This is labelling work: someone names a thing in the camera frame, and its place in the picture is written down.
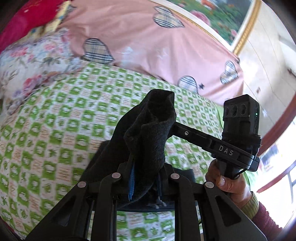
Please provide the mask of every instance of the maroon sleeve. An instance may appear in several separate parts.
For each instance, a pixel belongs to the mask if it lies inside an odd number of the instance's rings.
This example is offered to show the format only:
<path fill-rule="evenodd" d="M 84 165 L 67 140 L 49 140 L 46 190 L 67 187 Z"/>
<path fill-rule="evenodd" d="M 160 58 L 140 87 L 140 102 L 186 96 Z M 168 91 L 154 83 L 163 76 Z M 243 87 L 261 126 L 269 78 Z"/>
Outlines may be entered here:
<path fill-rule="evenodd" d="M 259 202 L 259 210 L 252 221 L 264 233 L 268 241 L 273 241 L 283 230 L 272 220 L 261 202 Z"/>

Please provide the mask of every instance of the person's arm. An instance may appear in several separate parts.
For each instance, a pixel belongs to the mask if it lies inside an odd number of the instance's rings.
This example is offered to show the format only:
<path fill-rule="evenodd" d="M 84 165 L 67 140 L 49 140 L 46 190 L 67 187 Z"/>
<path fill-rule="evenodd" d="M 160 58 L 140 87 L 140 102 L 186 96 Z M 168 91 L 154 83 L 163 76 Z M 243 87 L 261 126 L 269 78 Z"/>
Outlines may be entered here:
<path fill-rule="evenodd" d="M 264 233 L 268 241 L 273 241 L 282 231 L 255 194 L 249 190 L 243 175 L 236 180 L 223 177 L 216 166 L 216 160 L 213 160 L 208 168 L 206 180 L 215 183 L 222 191 L 231 193 L 230 199 Z"/>

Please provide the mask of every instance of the framed painting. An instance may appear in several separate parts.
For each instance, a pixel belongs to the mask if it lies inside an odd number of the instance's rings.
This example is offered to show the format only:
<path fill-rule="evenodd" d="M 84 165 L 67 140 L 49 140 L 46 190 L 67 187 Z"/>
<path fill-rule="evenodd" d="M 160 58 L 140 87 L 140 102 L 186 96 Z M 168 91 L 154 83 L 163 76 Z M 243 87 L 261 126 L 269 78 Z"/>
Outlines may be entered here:
<path fill-rule="evenodd" d="M 163 5 L 238 54 L 252 30 L 261 0 L 150 0 Z"/>

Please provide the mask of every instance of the camera lens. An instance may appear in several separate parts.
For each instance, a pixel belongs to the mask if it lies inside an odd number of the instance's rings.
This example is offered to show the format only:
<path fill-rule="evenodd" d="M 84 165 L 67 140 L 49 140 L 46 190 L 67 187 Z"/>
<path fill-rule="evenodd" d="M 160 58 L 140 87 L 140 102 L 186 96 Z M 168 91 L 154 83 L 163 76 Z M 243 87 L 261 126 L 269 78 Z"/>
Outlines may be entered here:
<path fill-rule="evenodd" d="M 245 104 L 242 104 L 240 107 L 240 112 L 242 115 L 244 115 L 246 113 L 247 107 Z"/>
<path fill-rule="evenodd" d="M 228 113 L 229 113 L 229 109 L 226 108 L 226 109 L 224 110 L 224 114 L 225 114 L 225 116 L 228 115 Z"/>
<path fill-rule="evenodd" d="M 231 109 L 231 115 L 232 115 L 232 116 L 236 116 L 236 114 L 237 114 L 237 106 L 235 105 L 235 106 L 233 106 L 232 109 Z"/>

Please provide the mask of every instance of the bedsheet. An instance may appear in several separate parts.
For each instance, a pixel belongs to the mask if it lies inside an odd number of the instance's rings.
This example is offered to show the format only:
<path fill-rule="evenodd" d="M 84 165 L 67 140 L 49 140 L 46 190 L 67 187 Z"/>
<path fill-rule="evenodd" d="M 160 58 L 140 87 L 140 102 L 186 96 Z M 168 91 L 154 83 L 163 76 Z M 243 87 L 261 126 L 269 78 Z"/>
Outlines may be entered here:
<path fill-rule="evenodd" d="M 1 129 L 2 219 L 25 237 L 77 183 L 121 116 L 153 88 L 175 92 L 178 122 L 221 137 L 211 101 L 151 76 L 83 61 L 81 72 L 36 91 Z M 166 162 L 205 181 L 208 152 L 174 136 L 165 154 Z M 174 212 L 118 212 L 117 228 L 118 240 L 174 240 Z"/>
<path fill-rule="evenodd" d="M 75 55 L 150 74 L 223 105 L 242 95 L 239 59 L 172 10 L 148 0 L 75 0 L 60 25 Z"/>

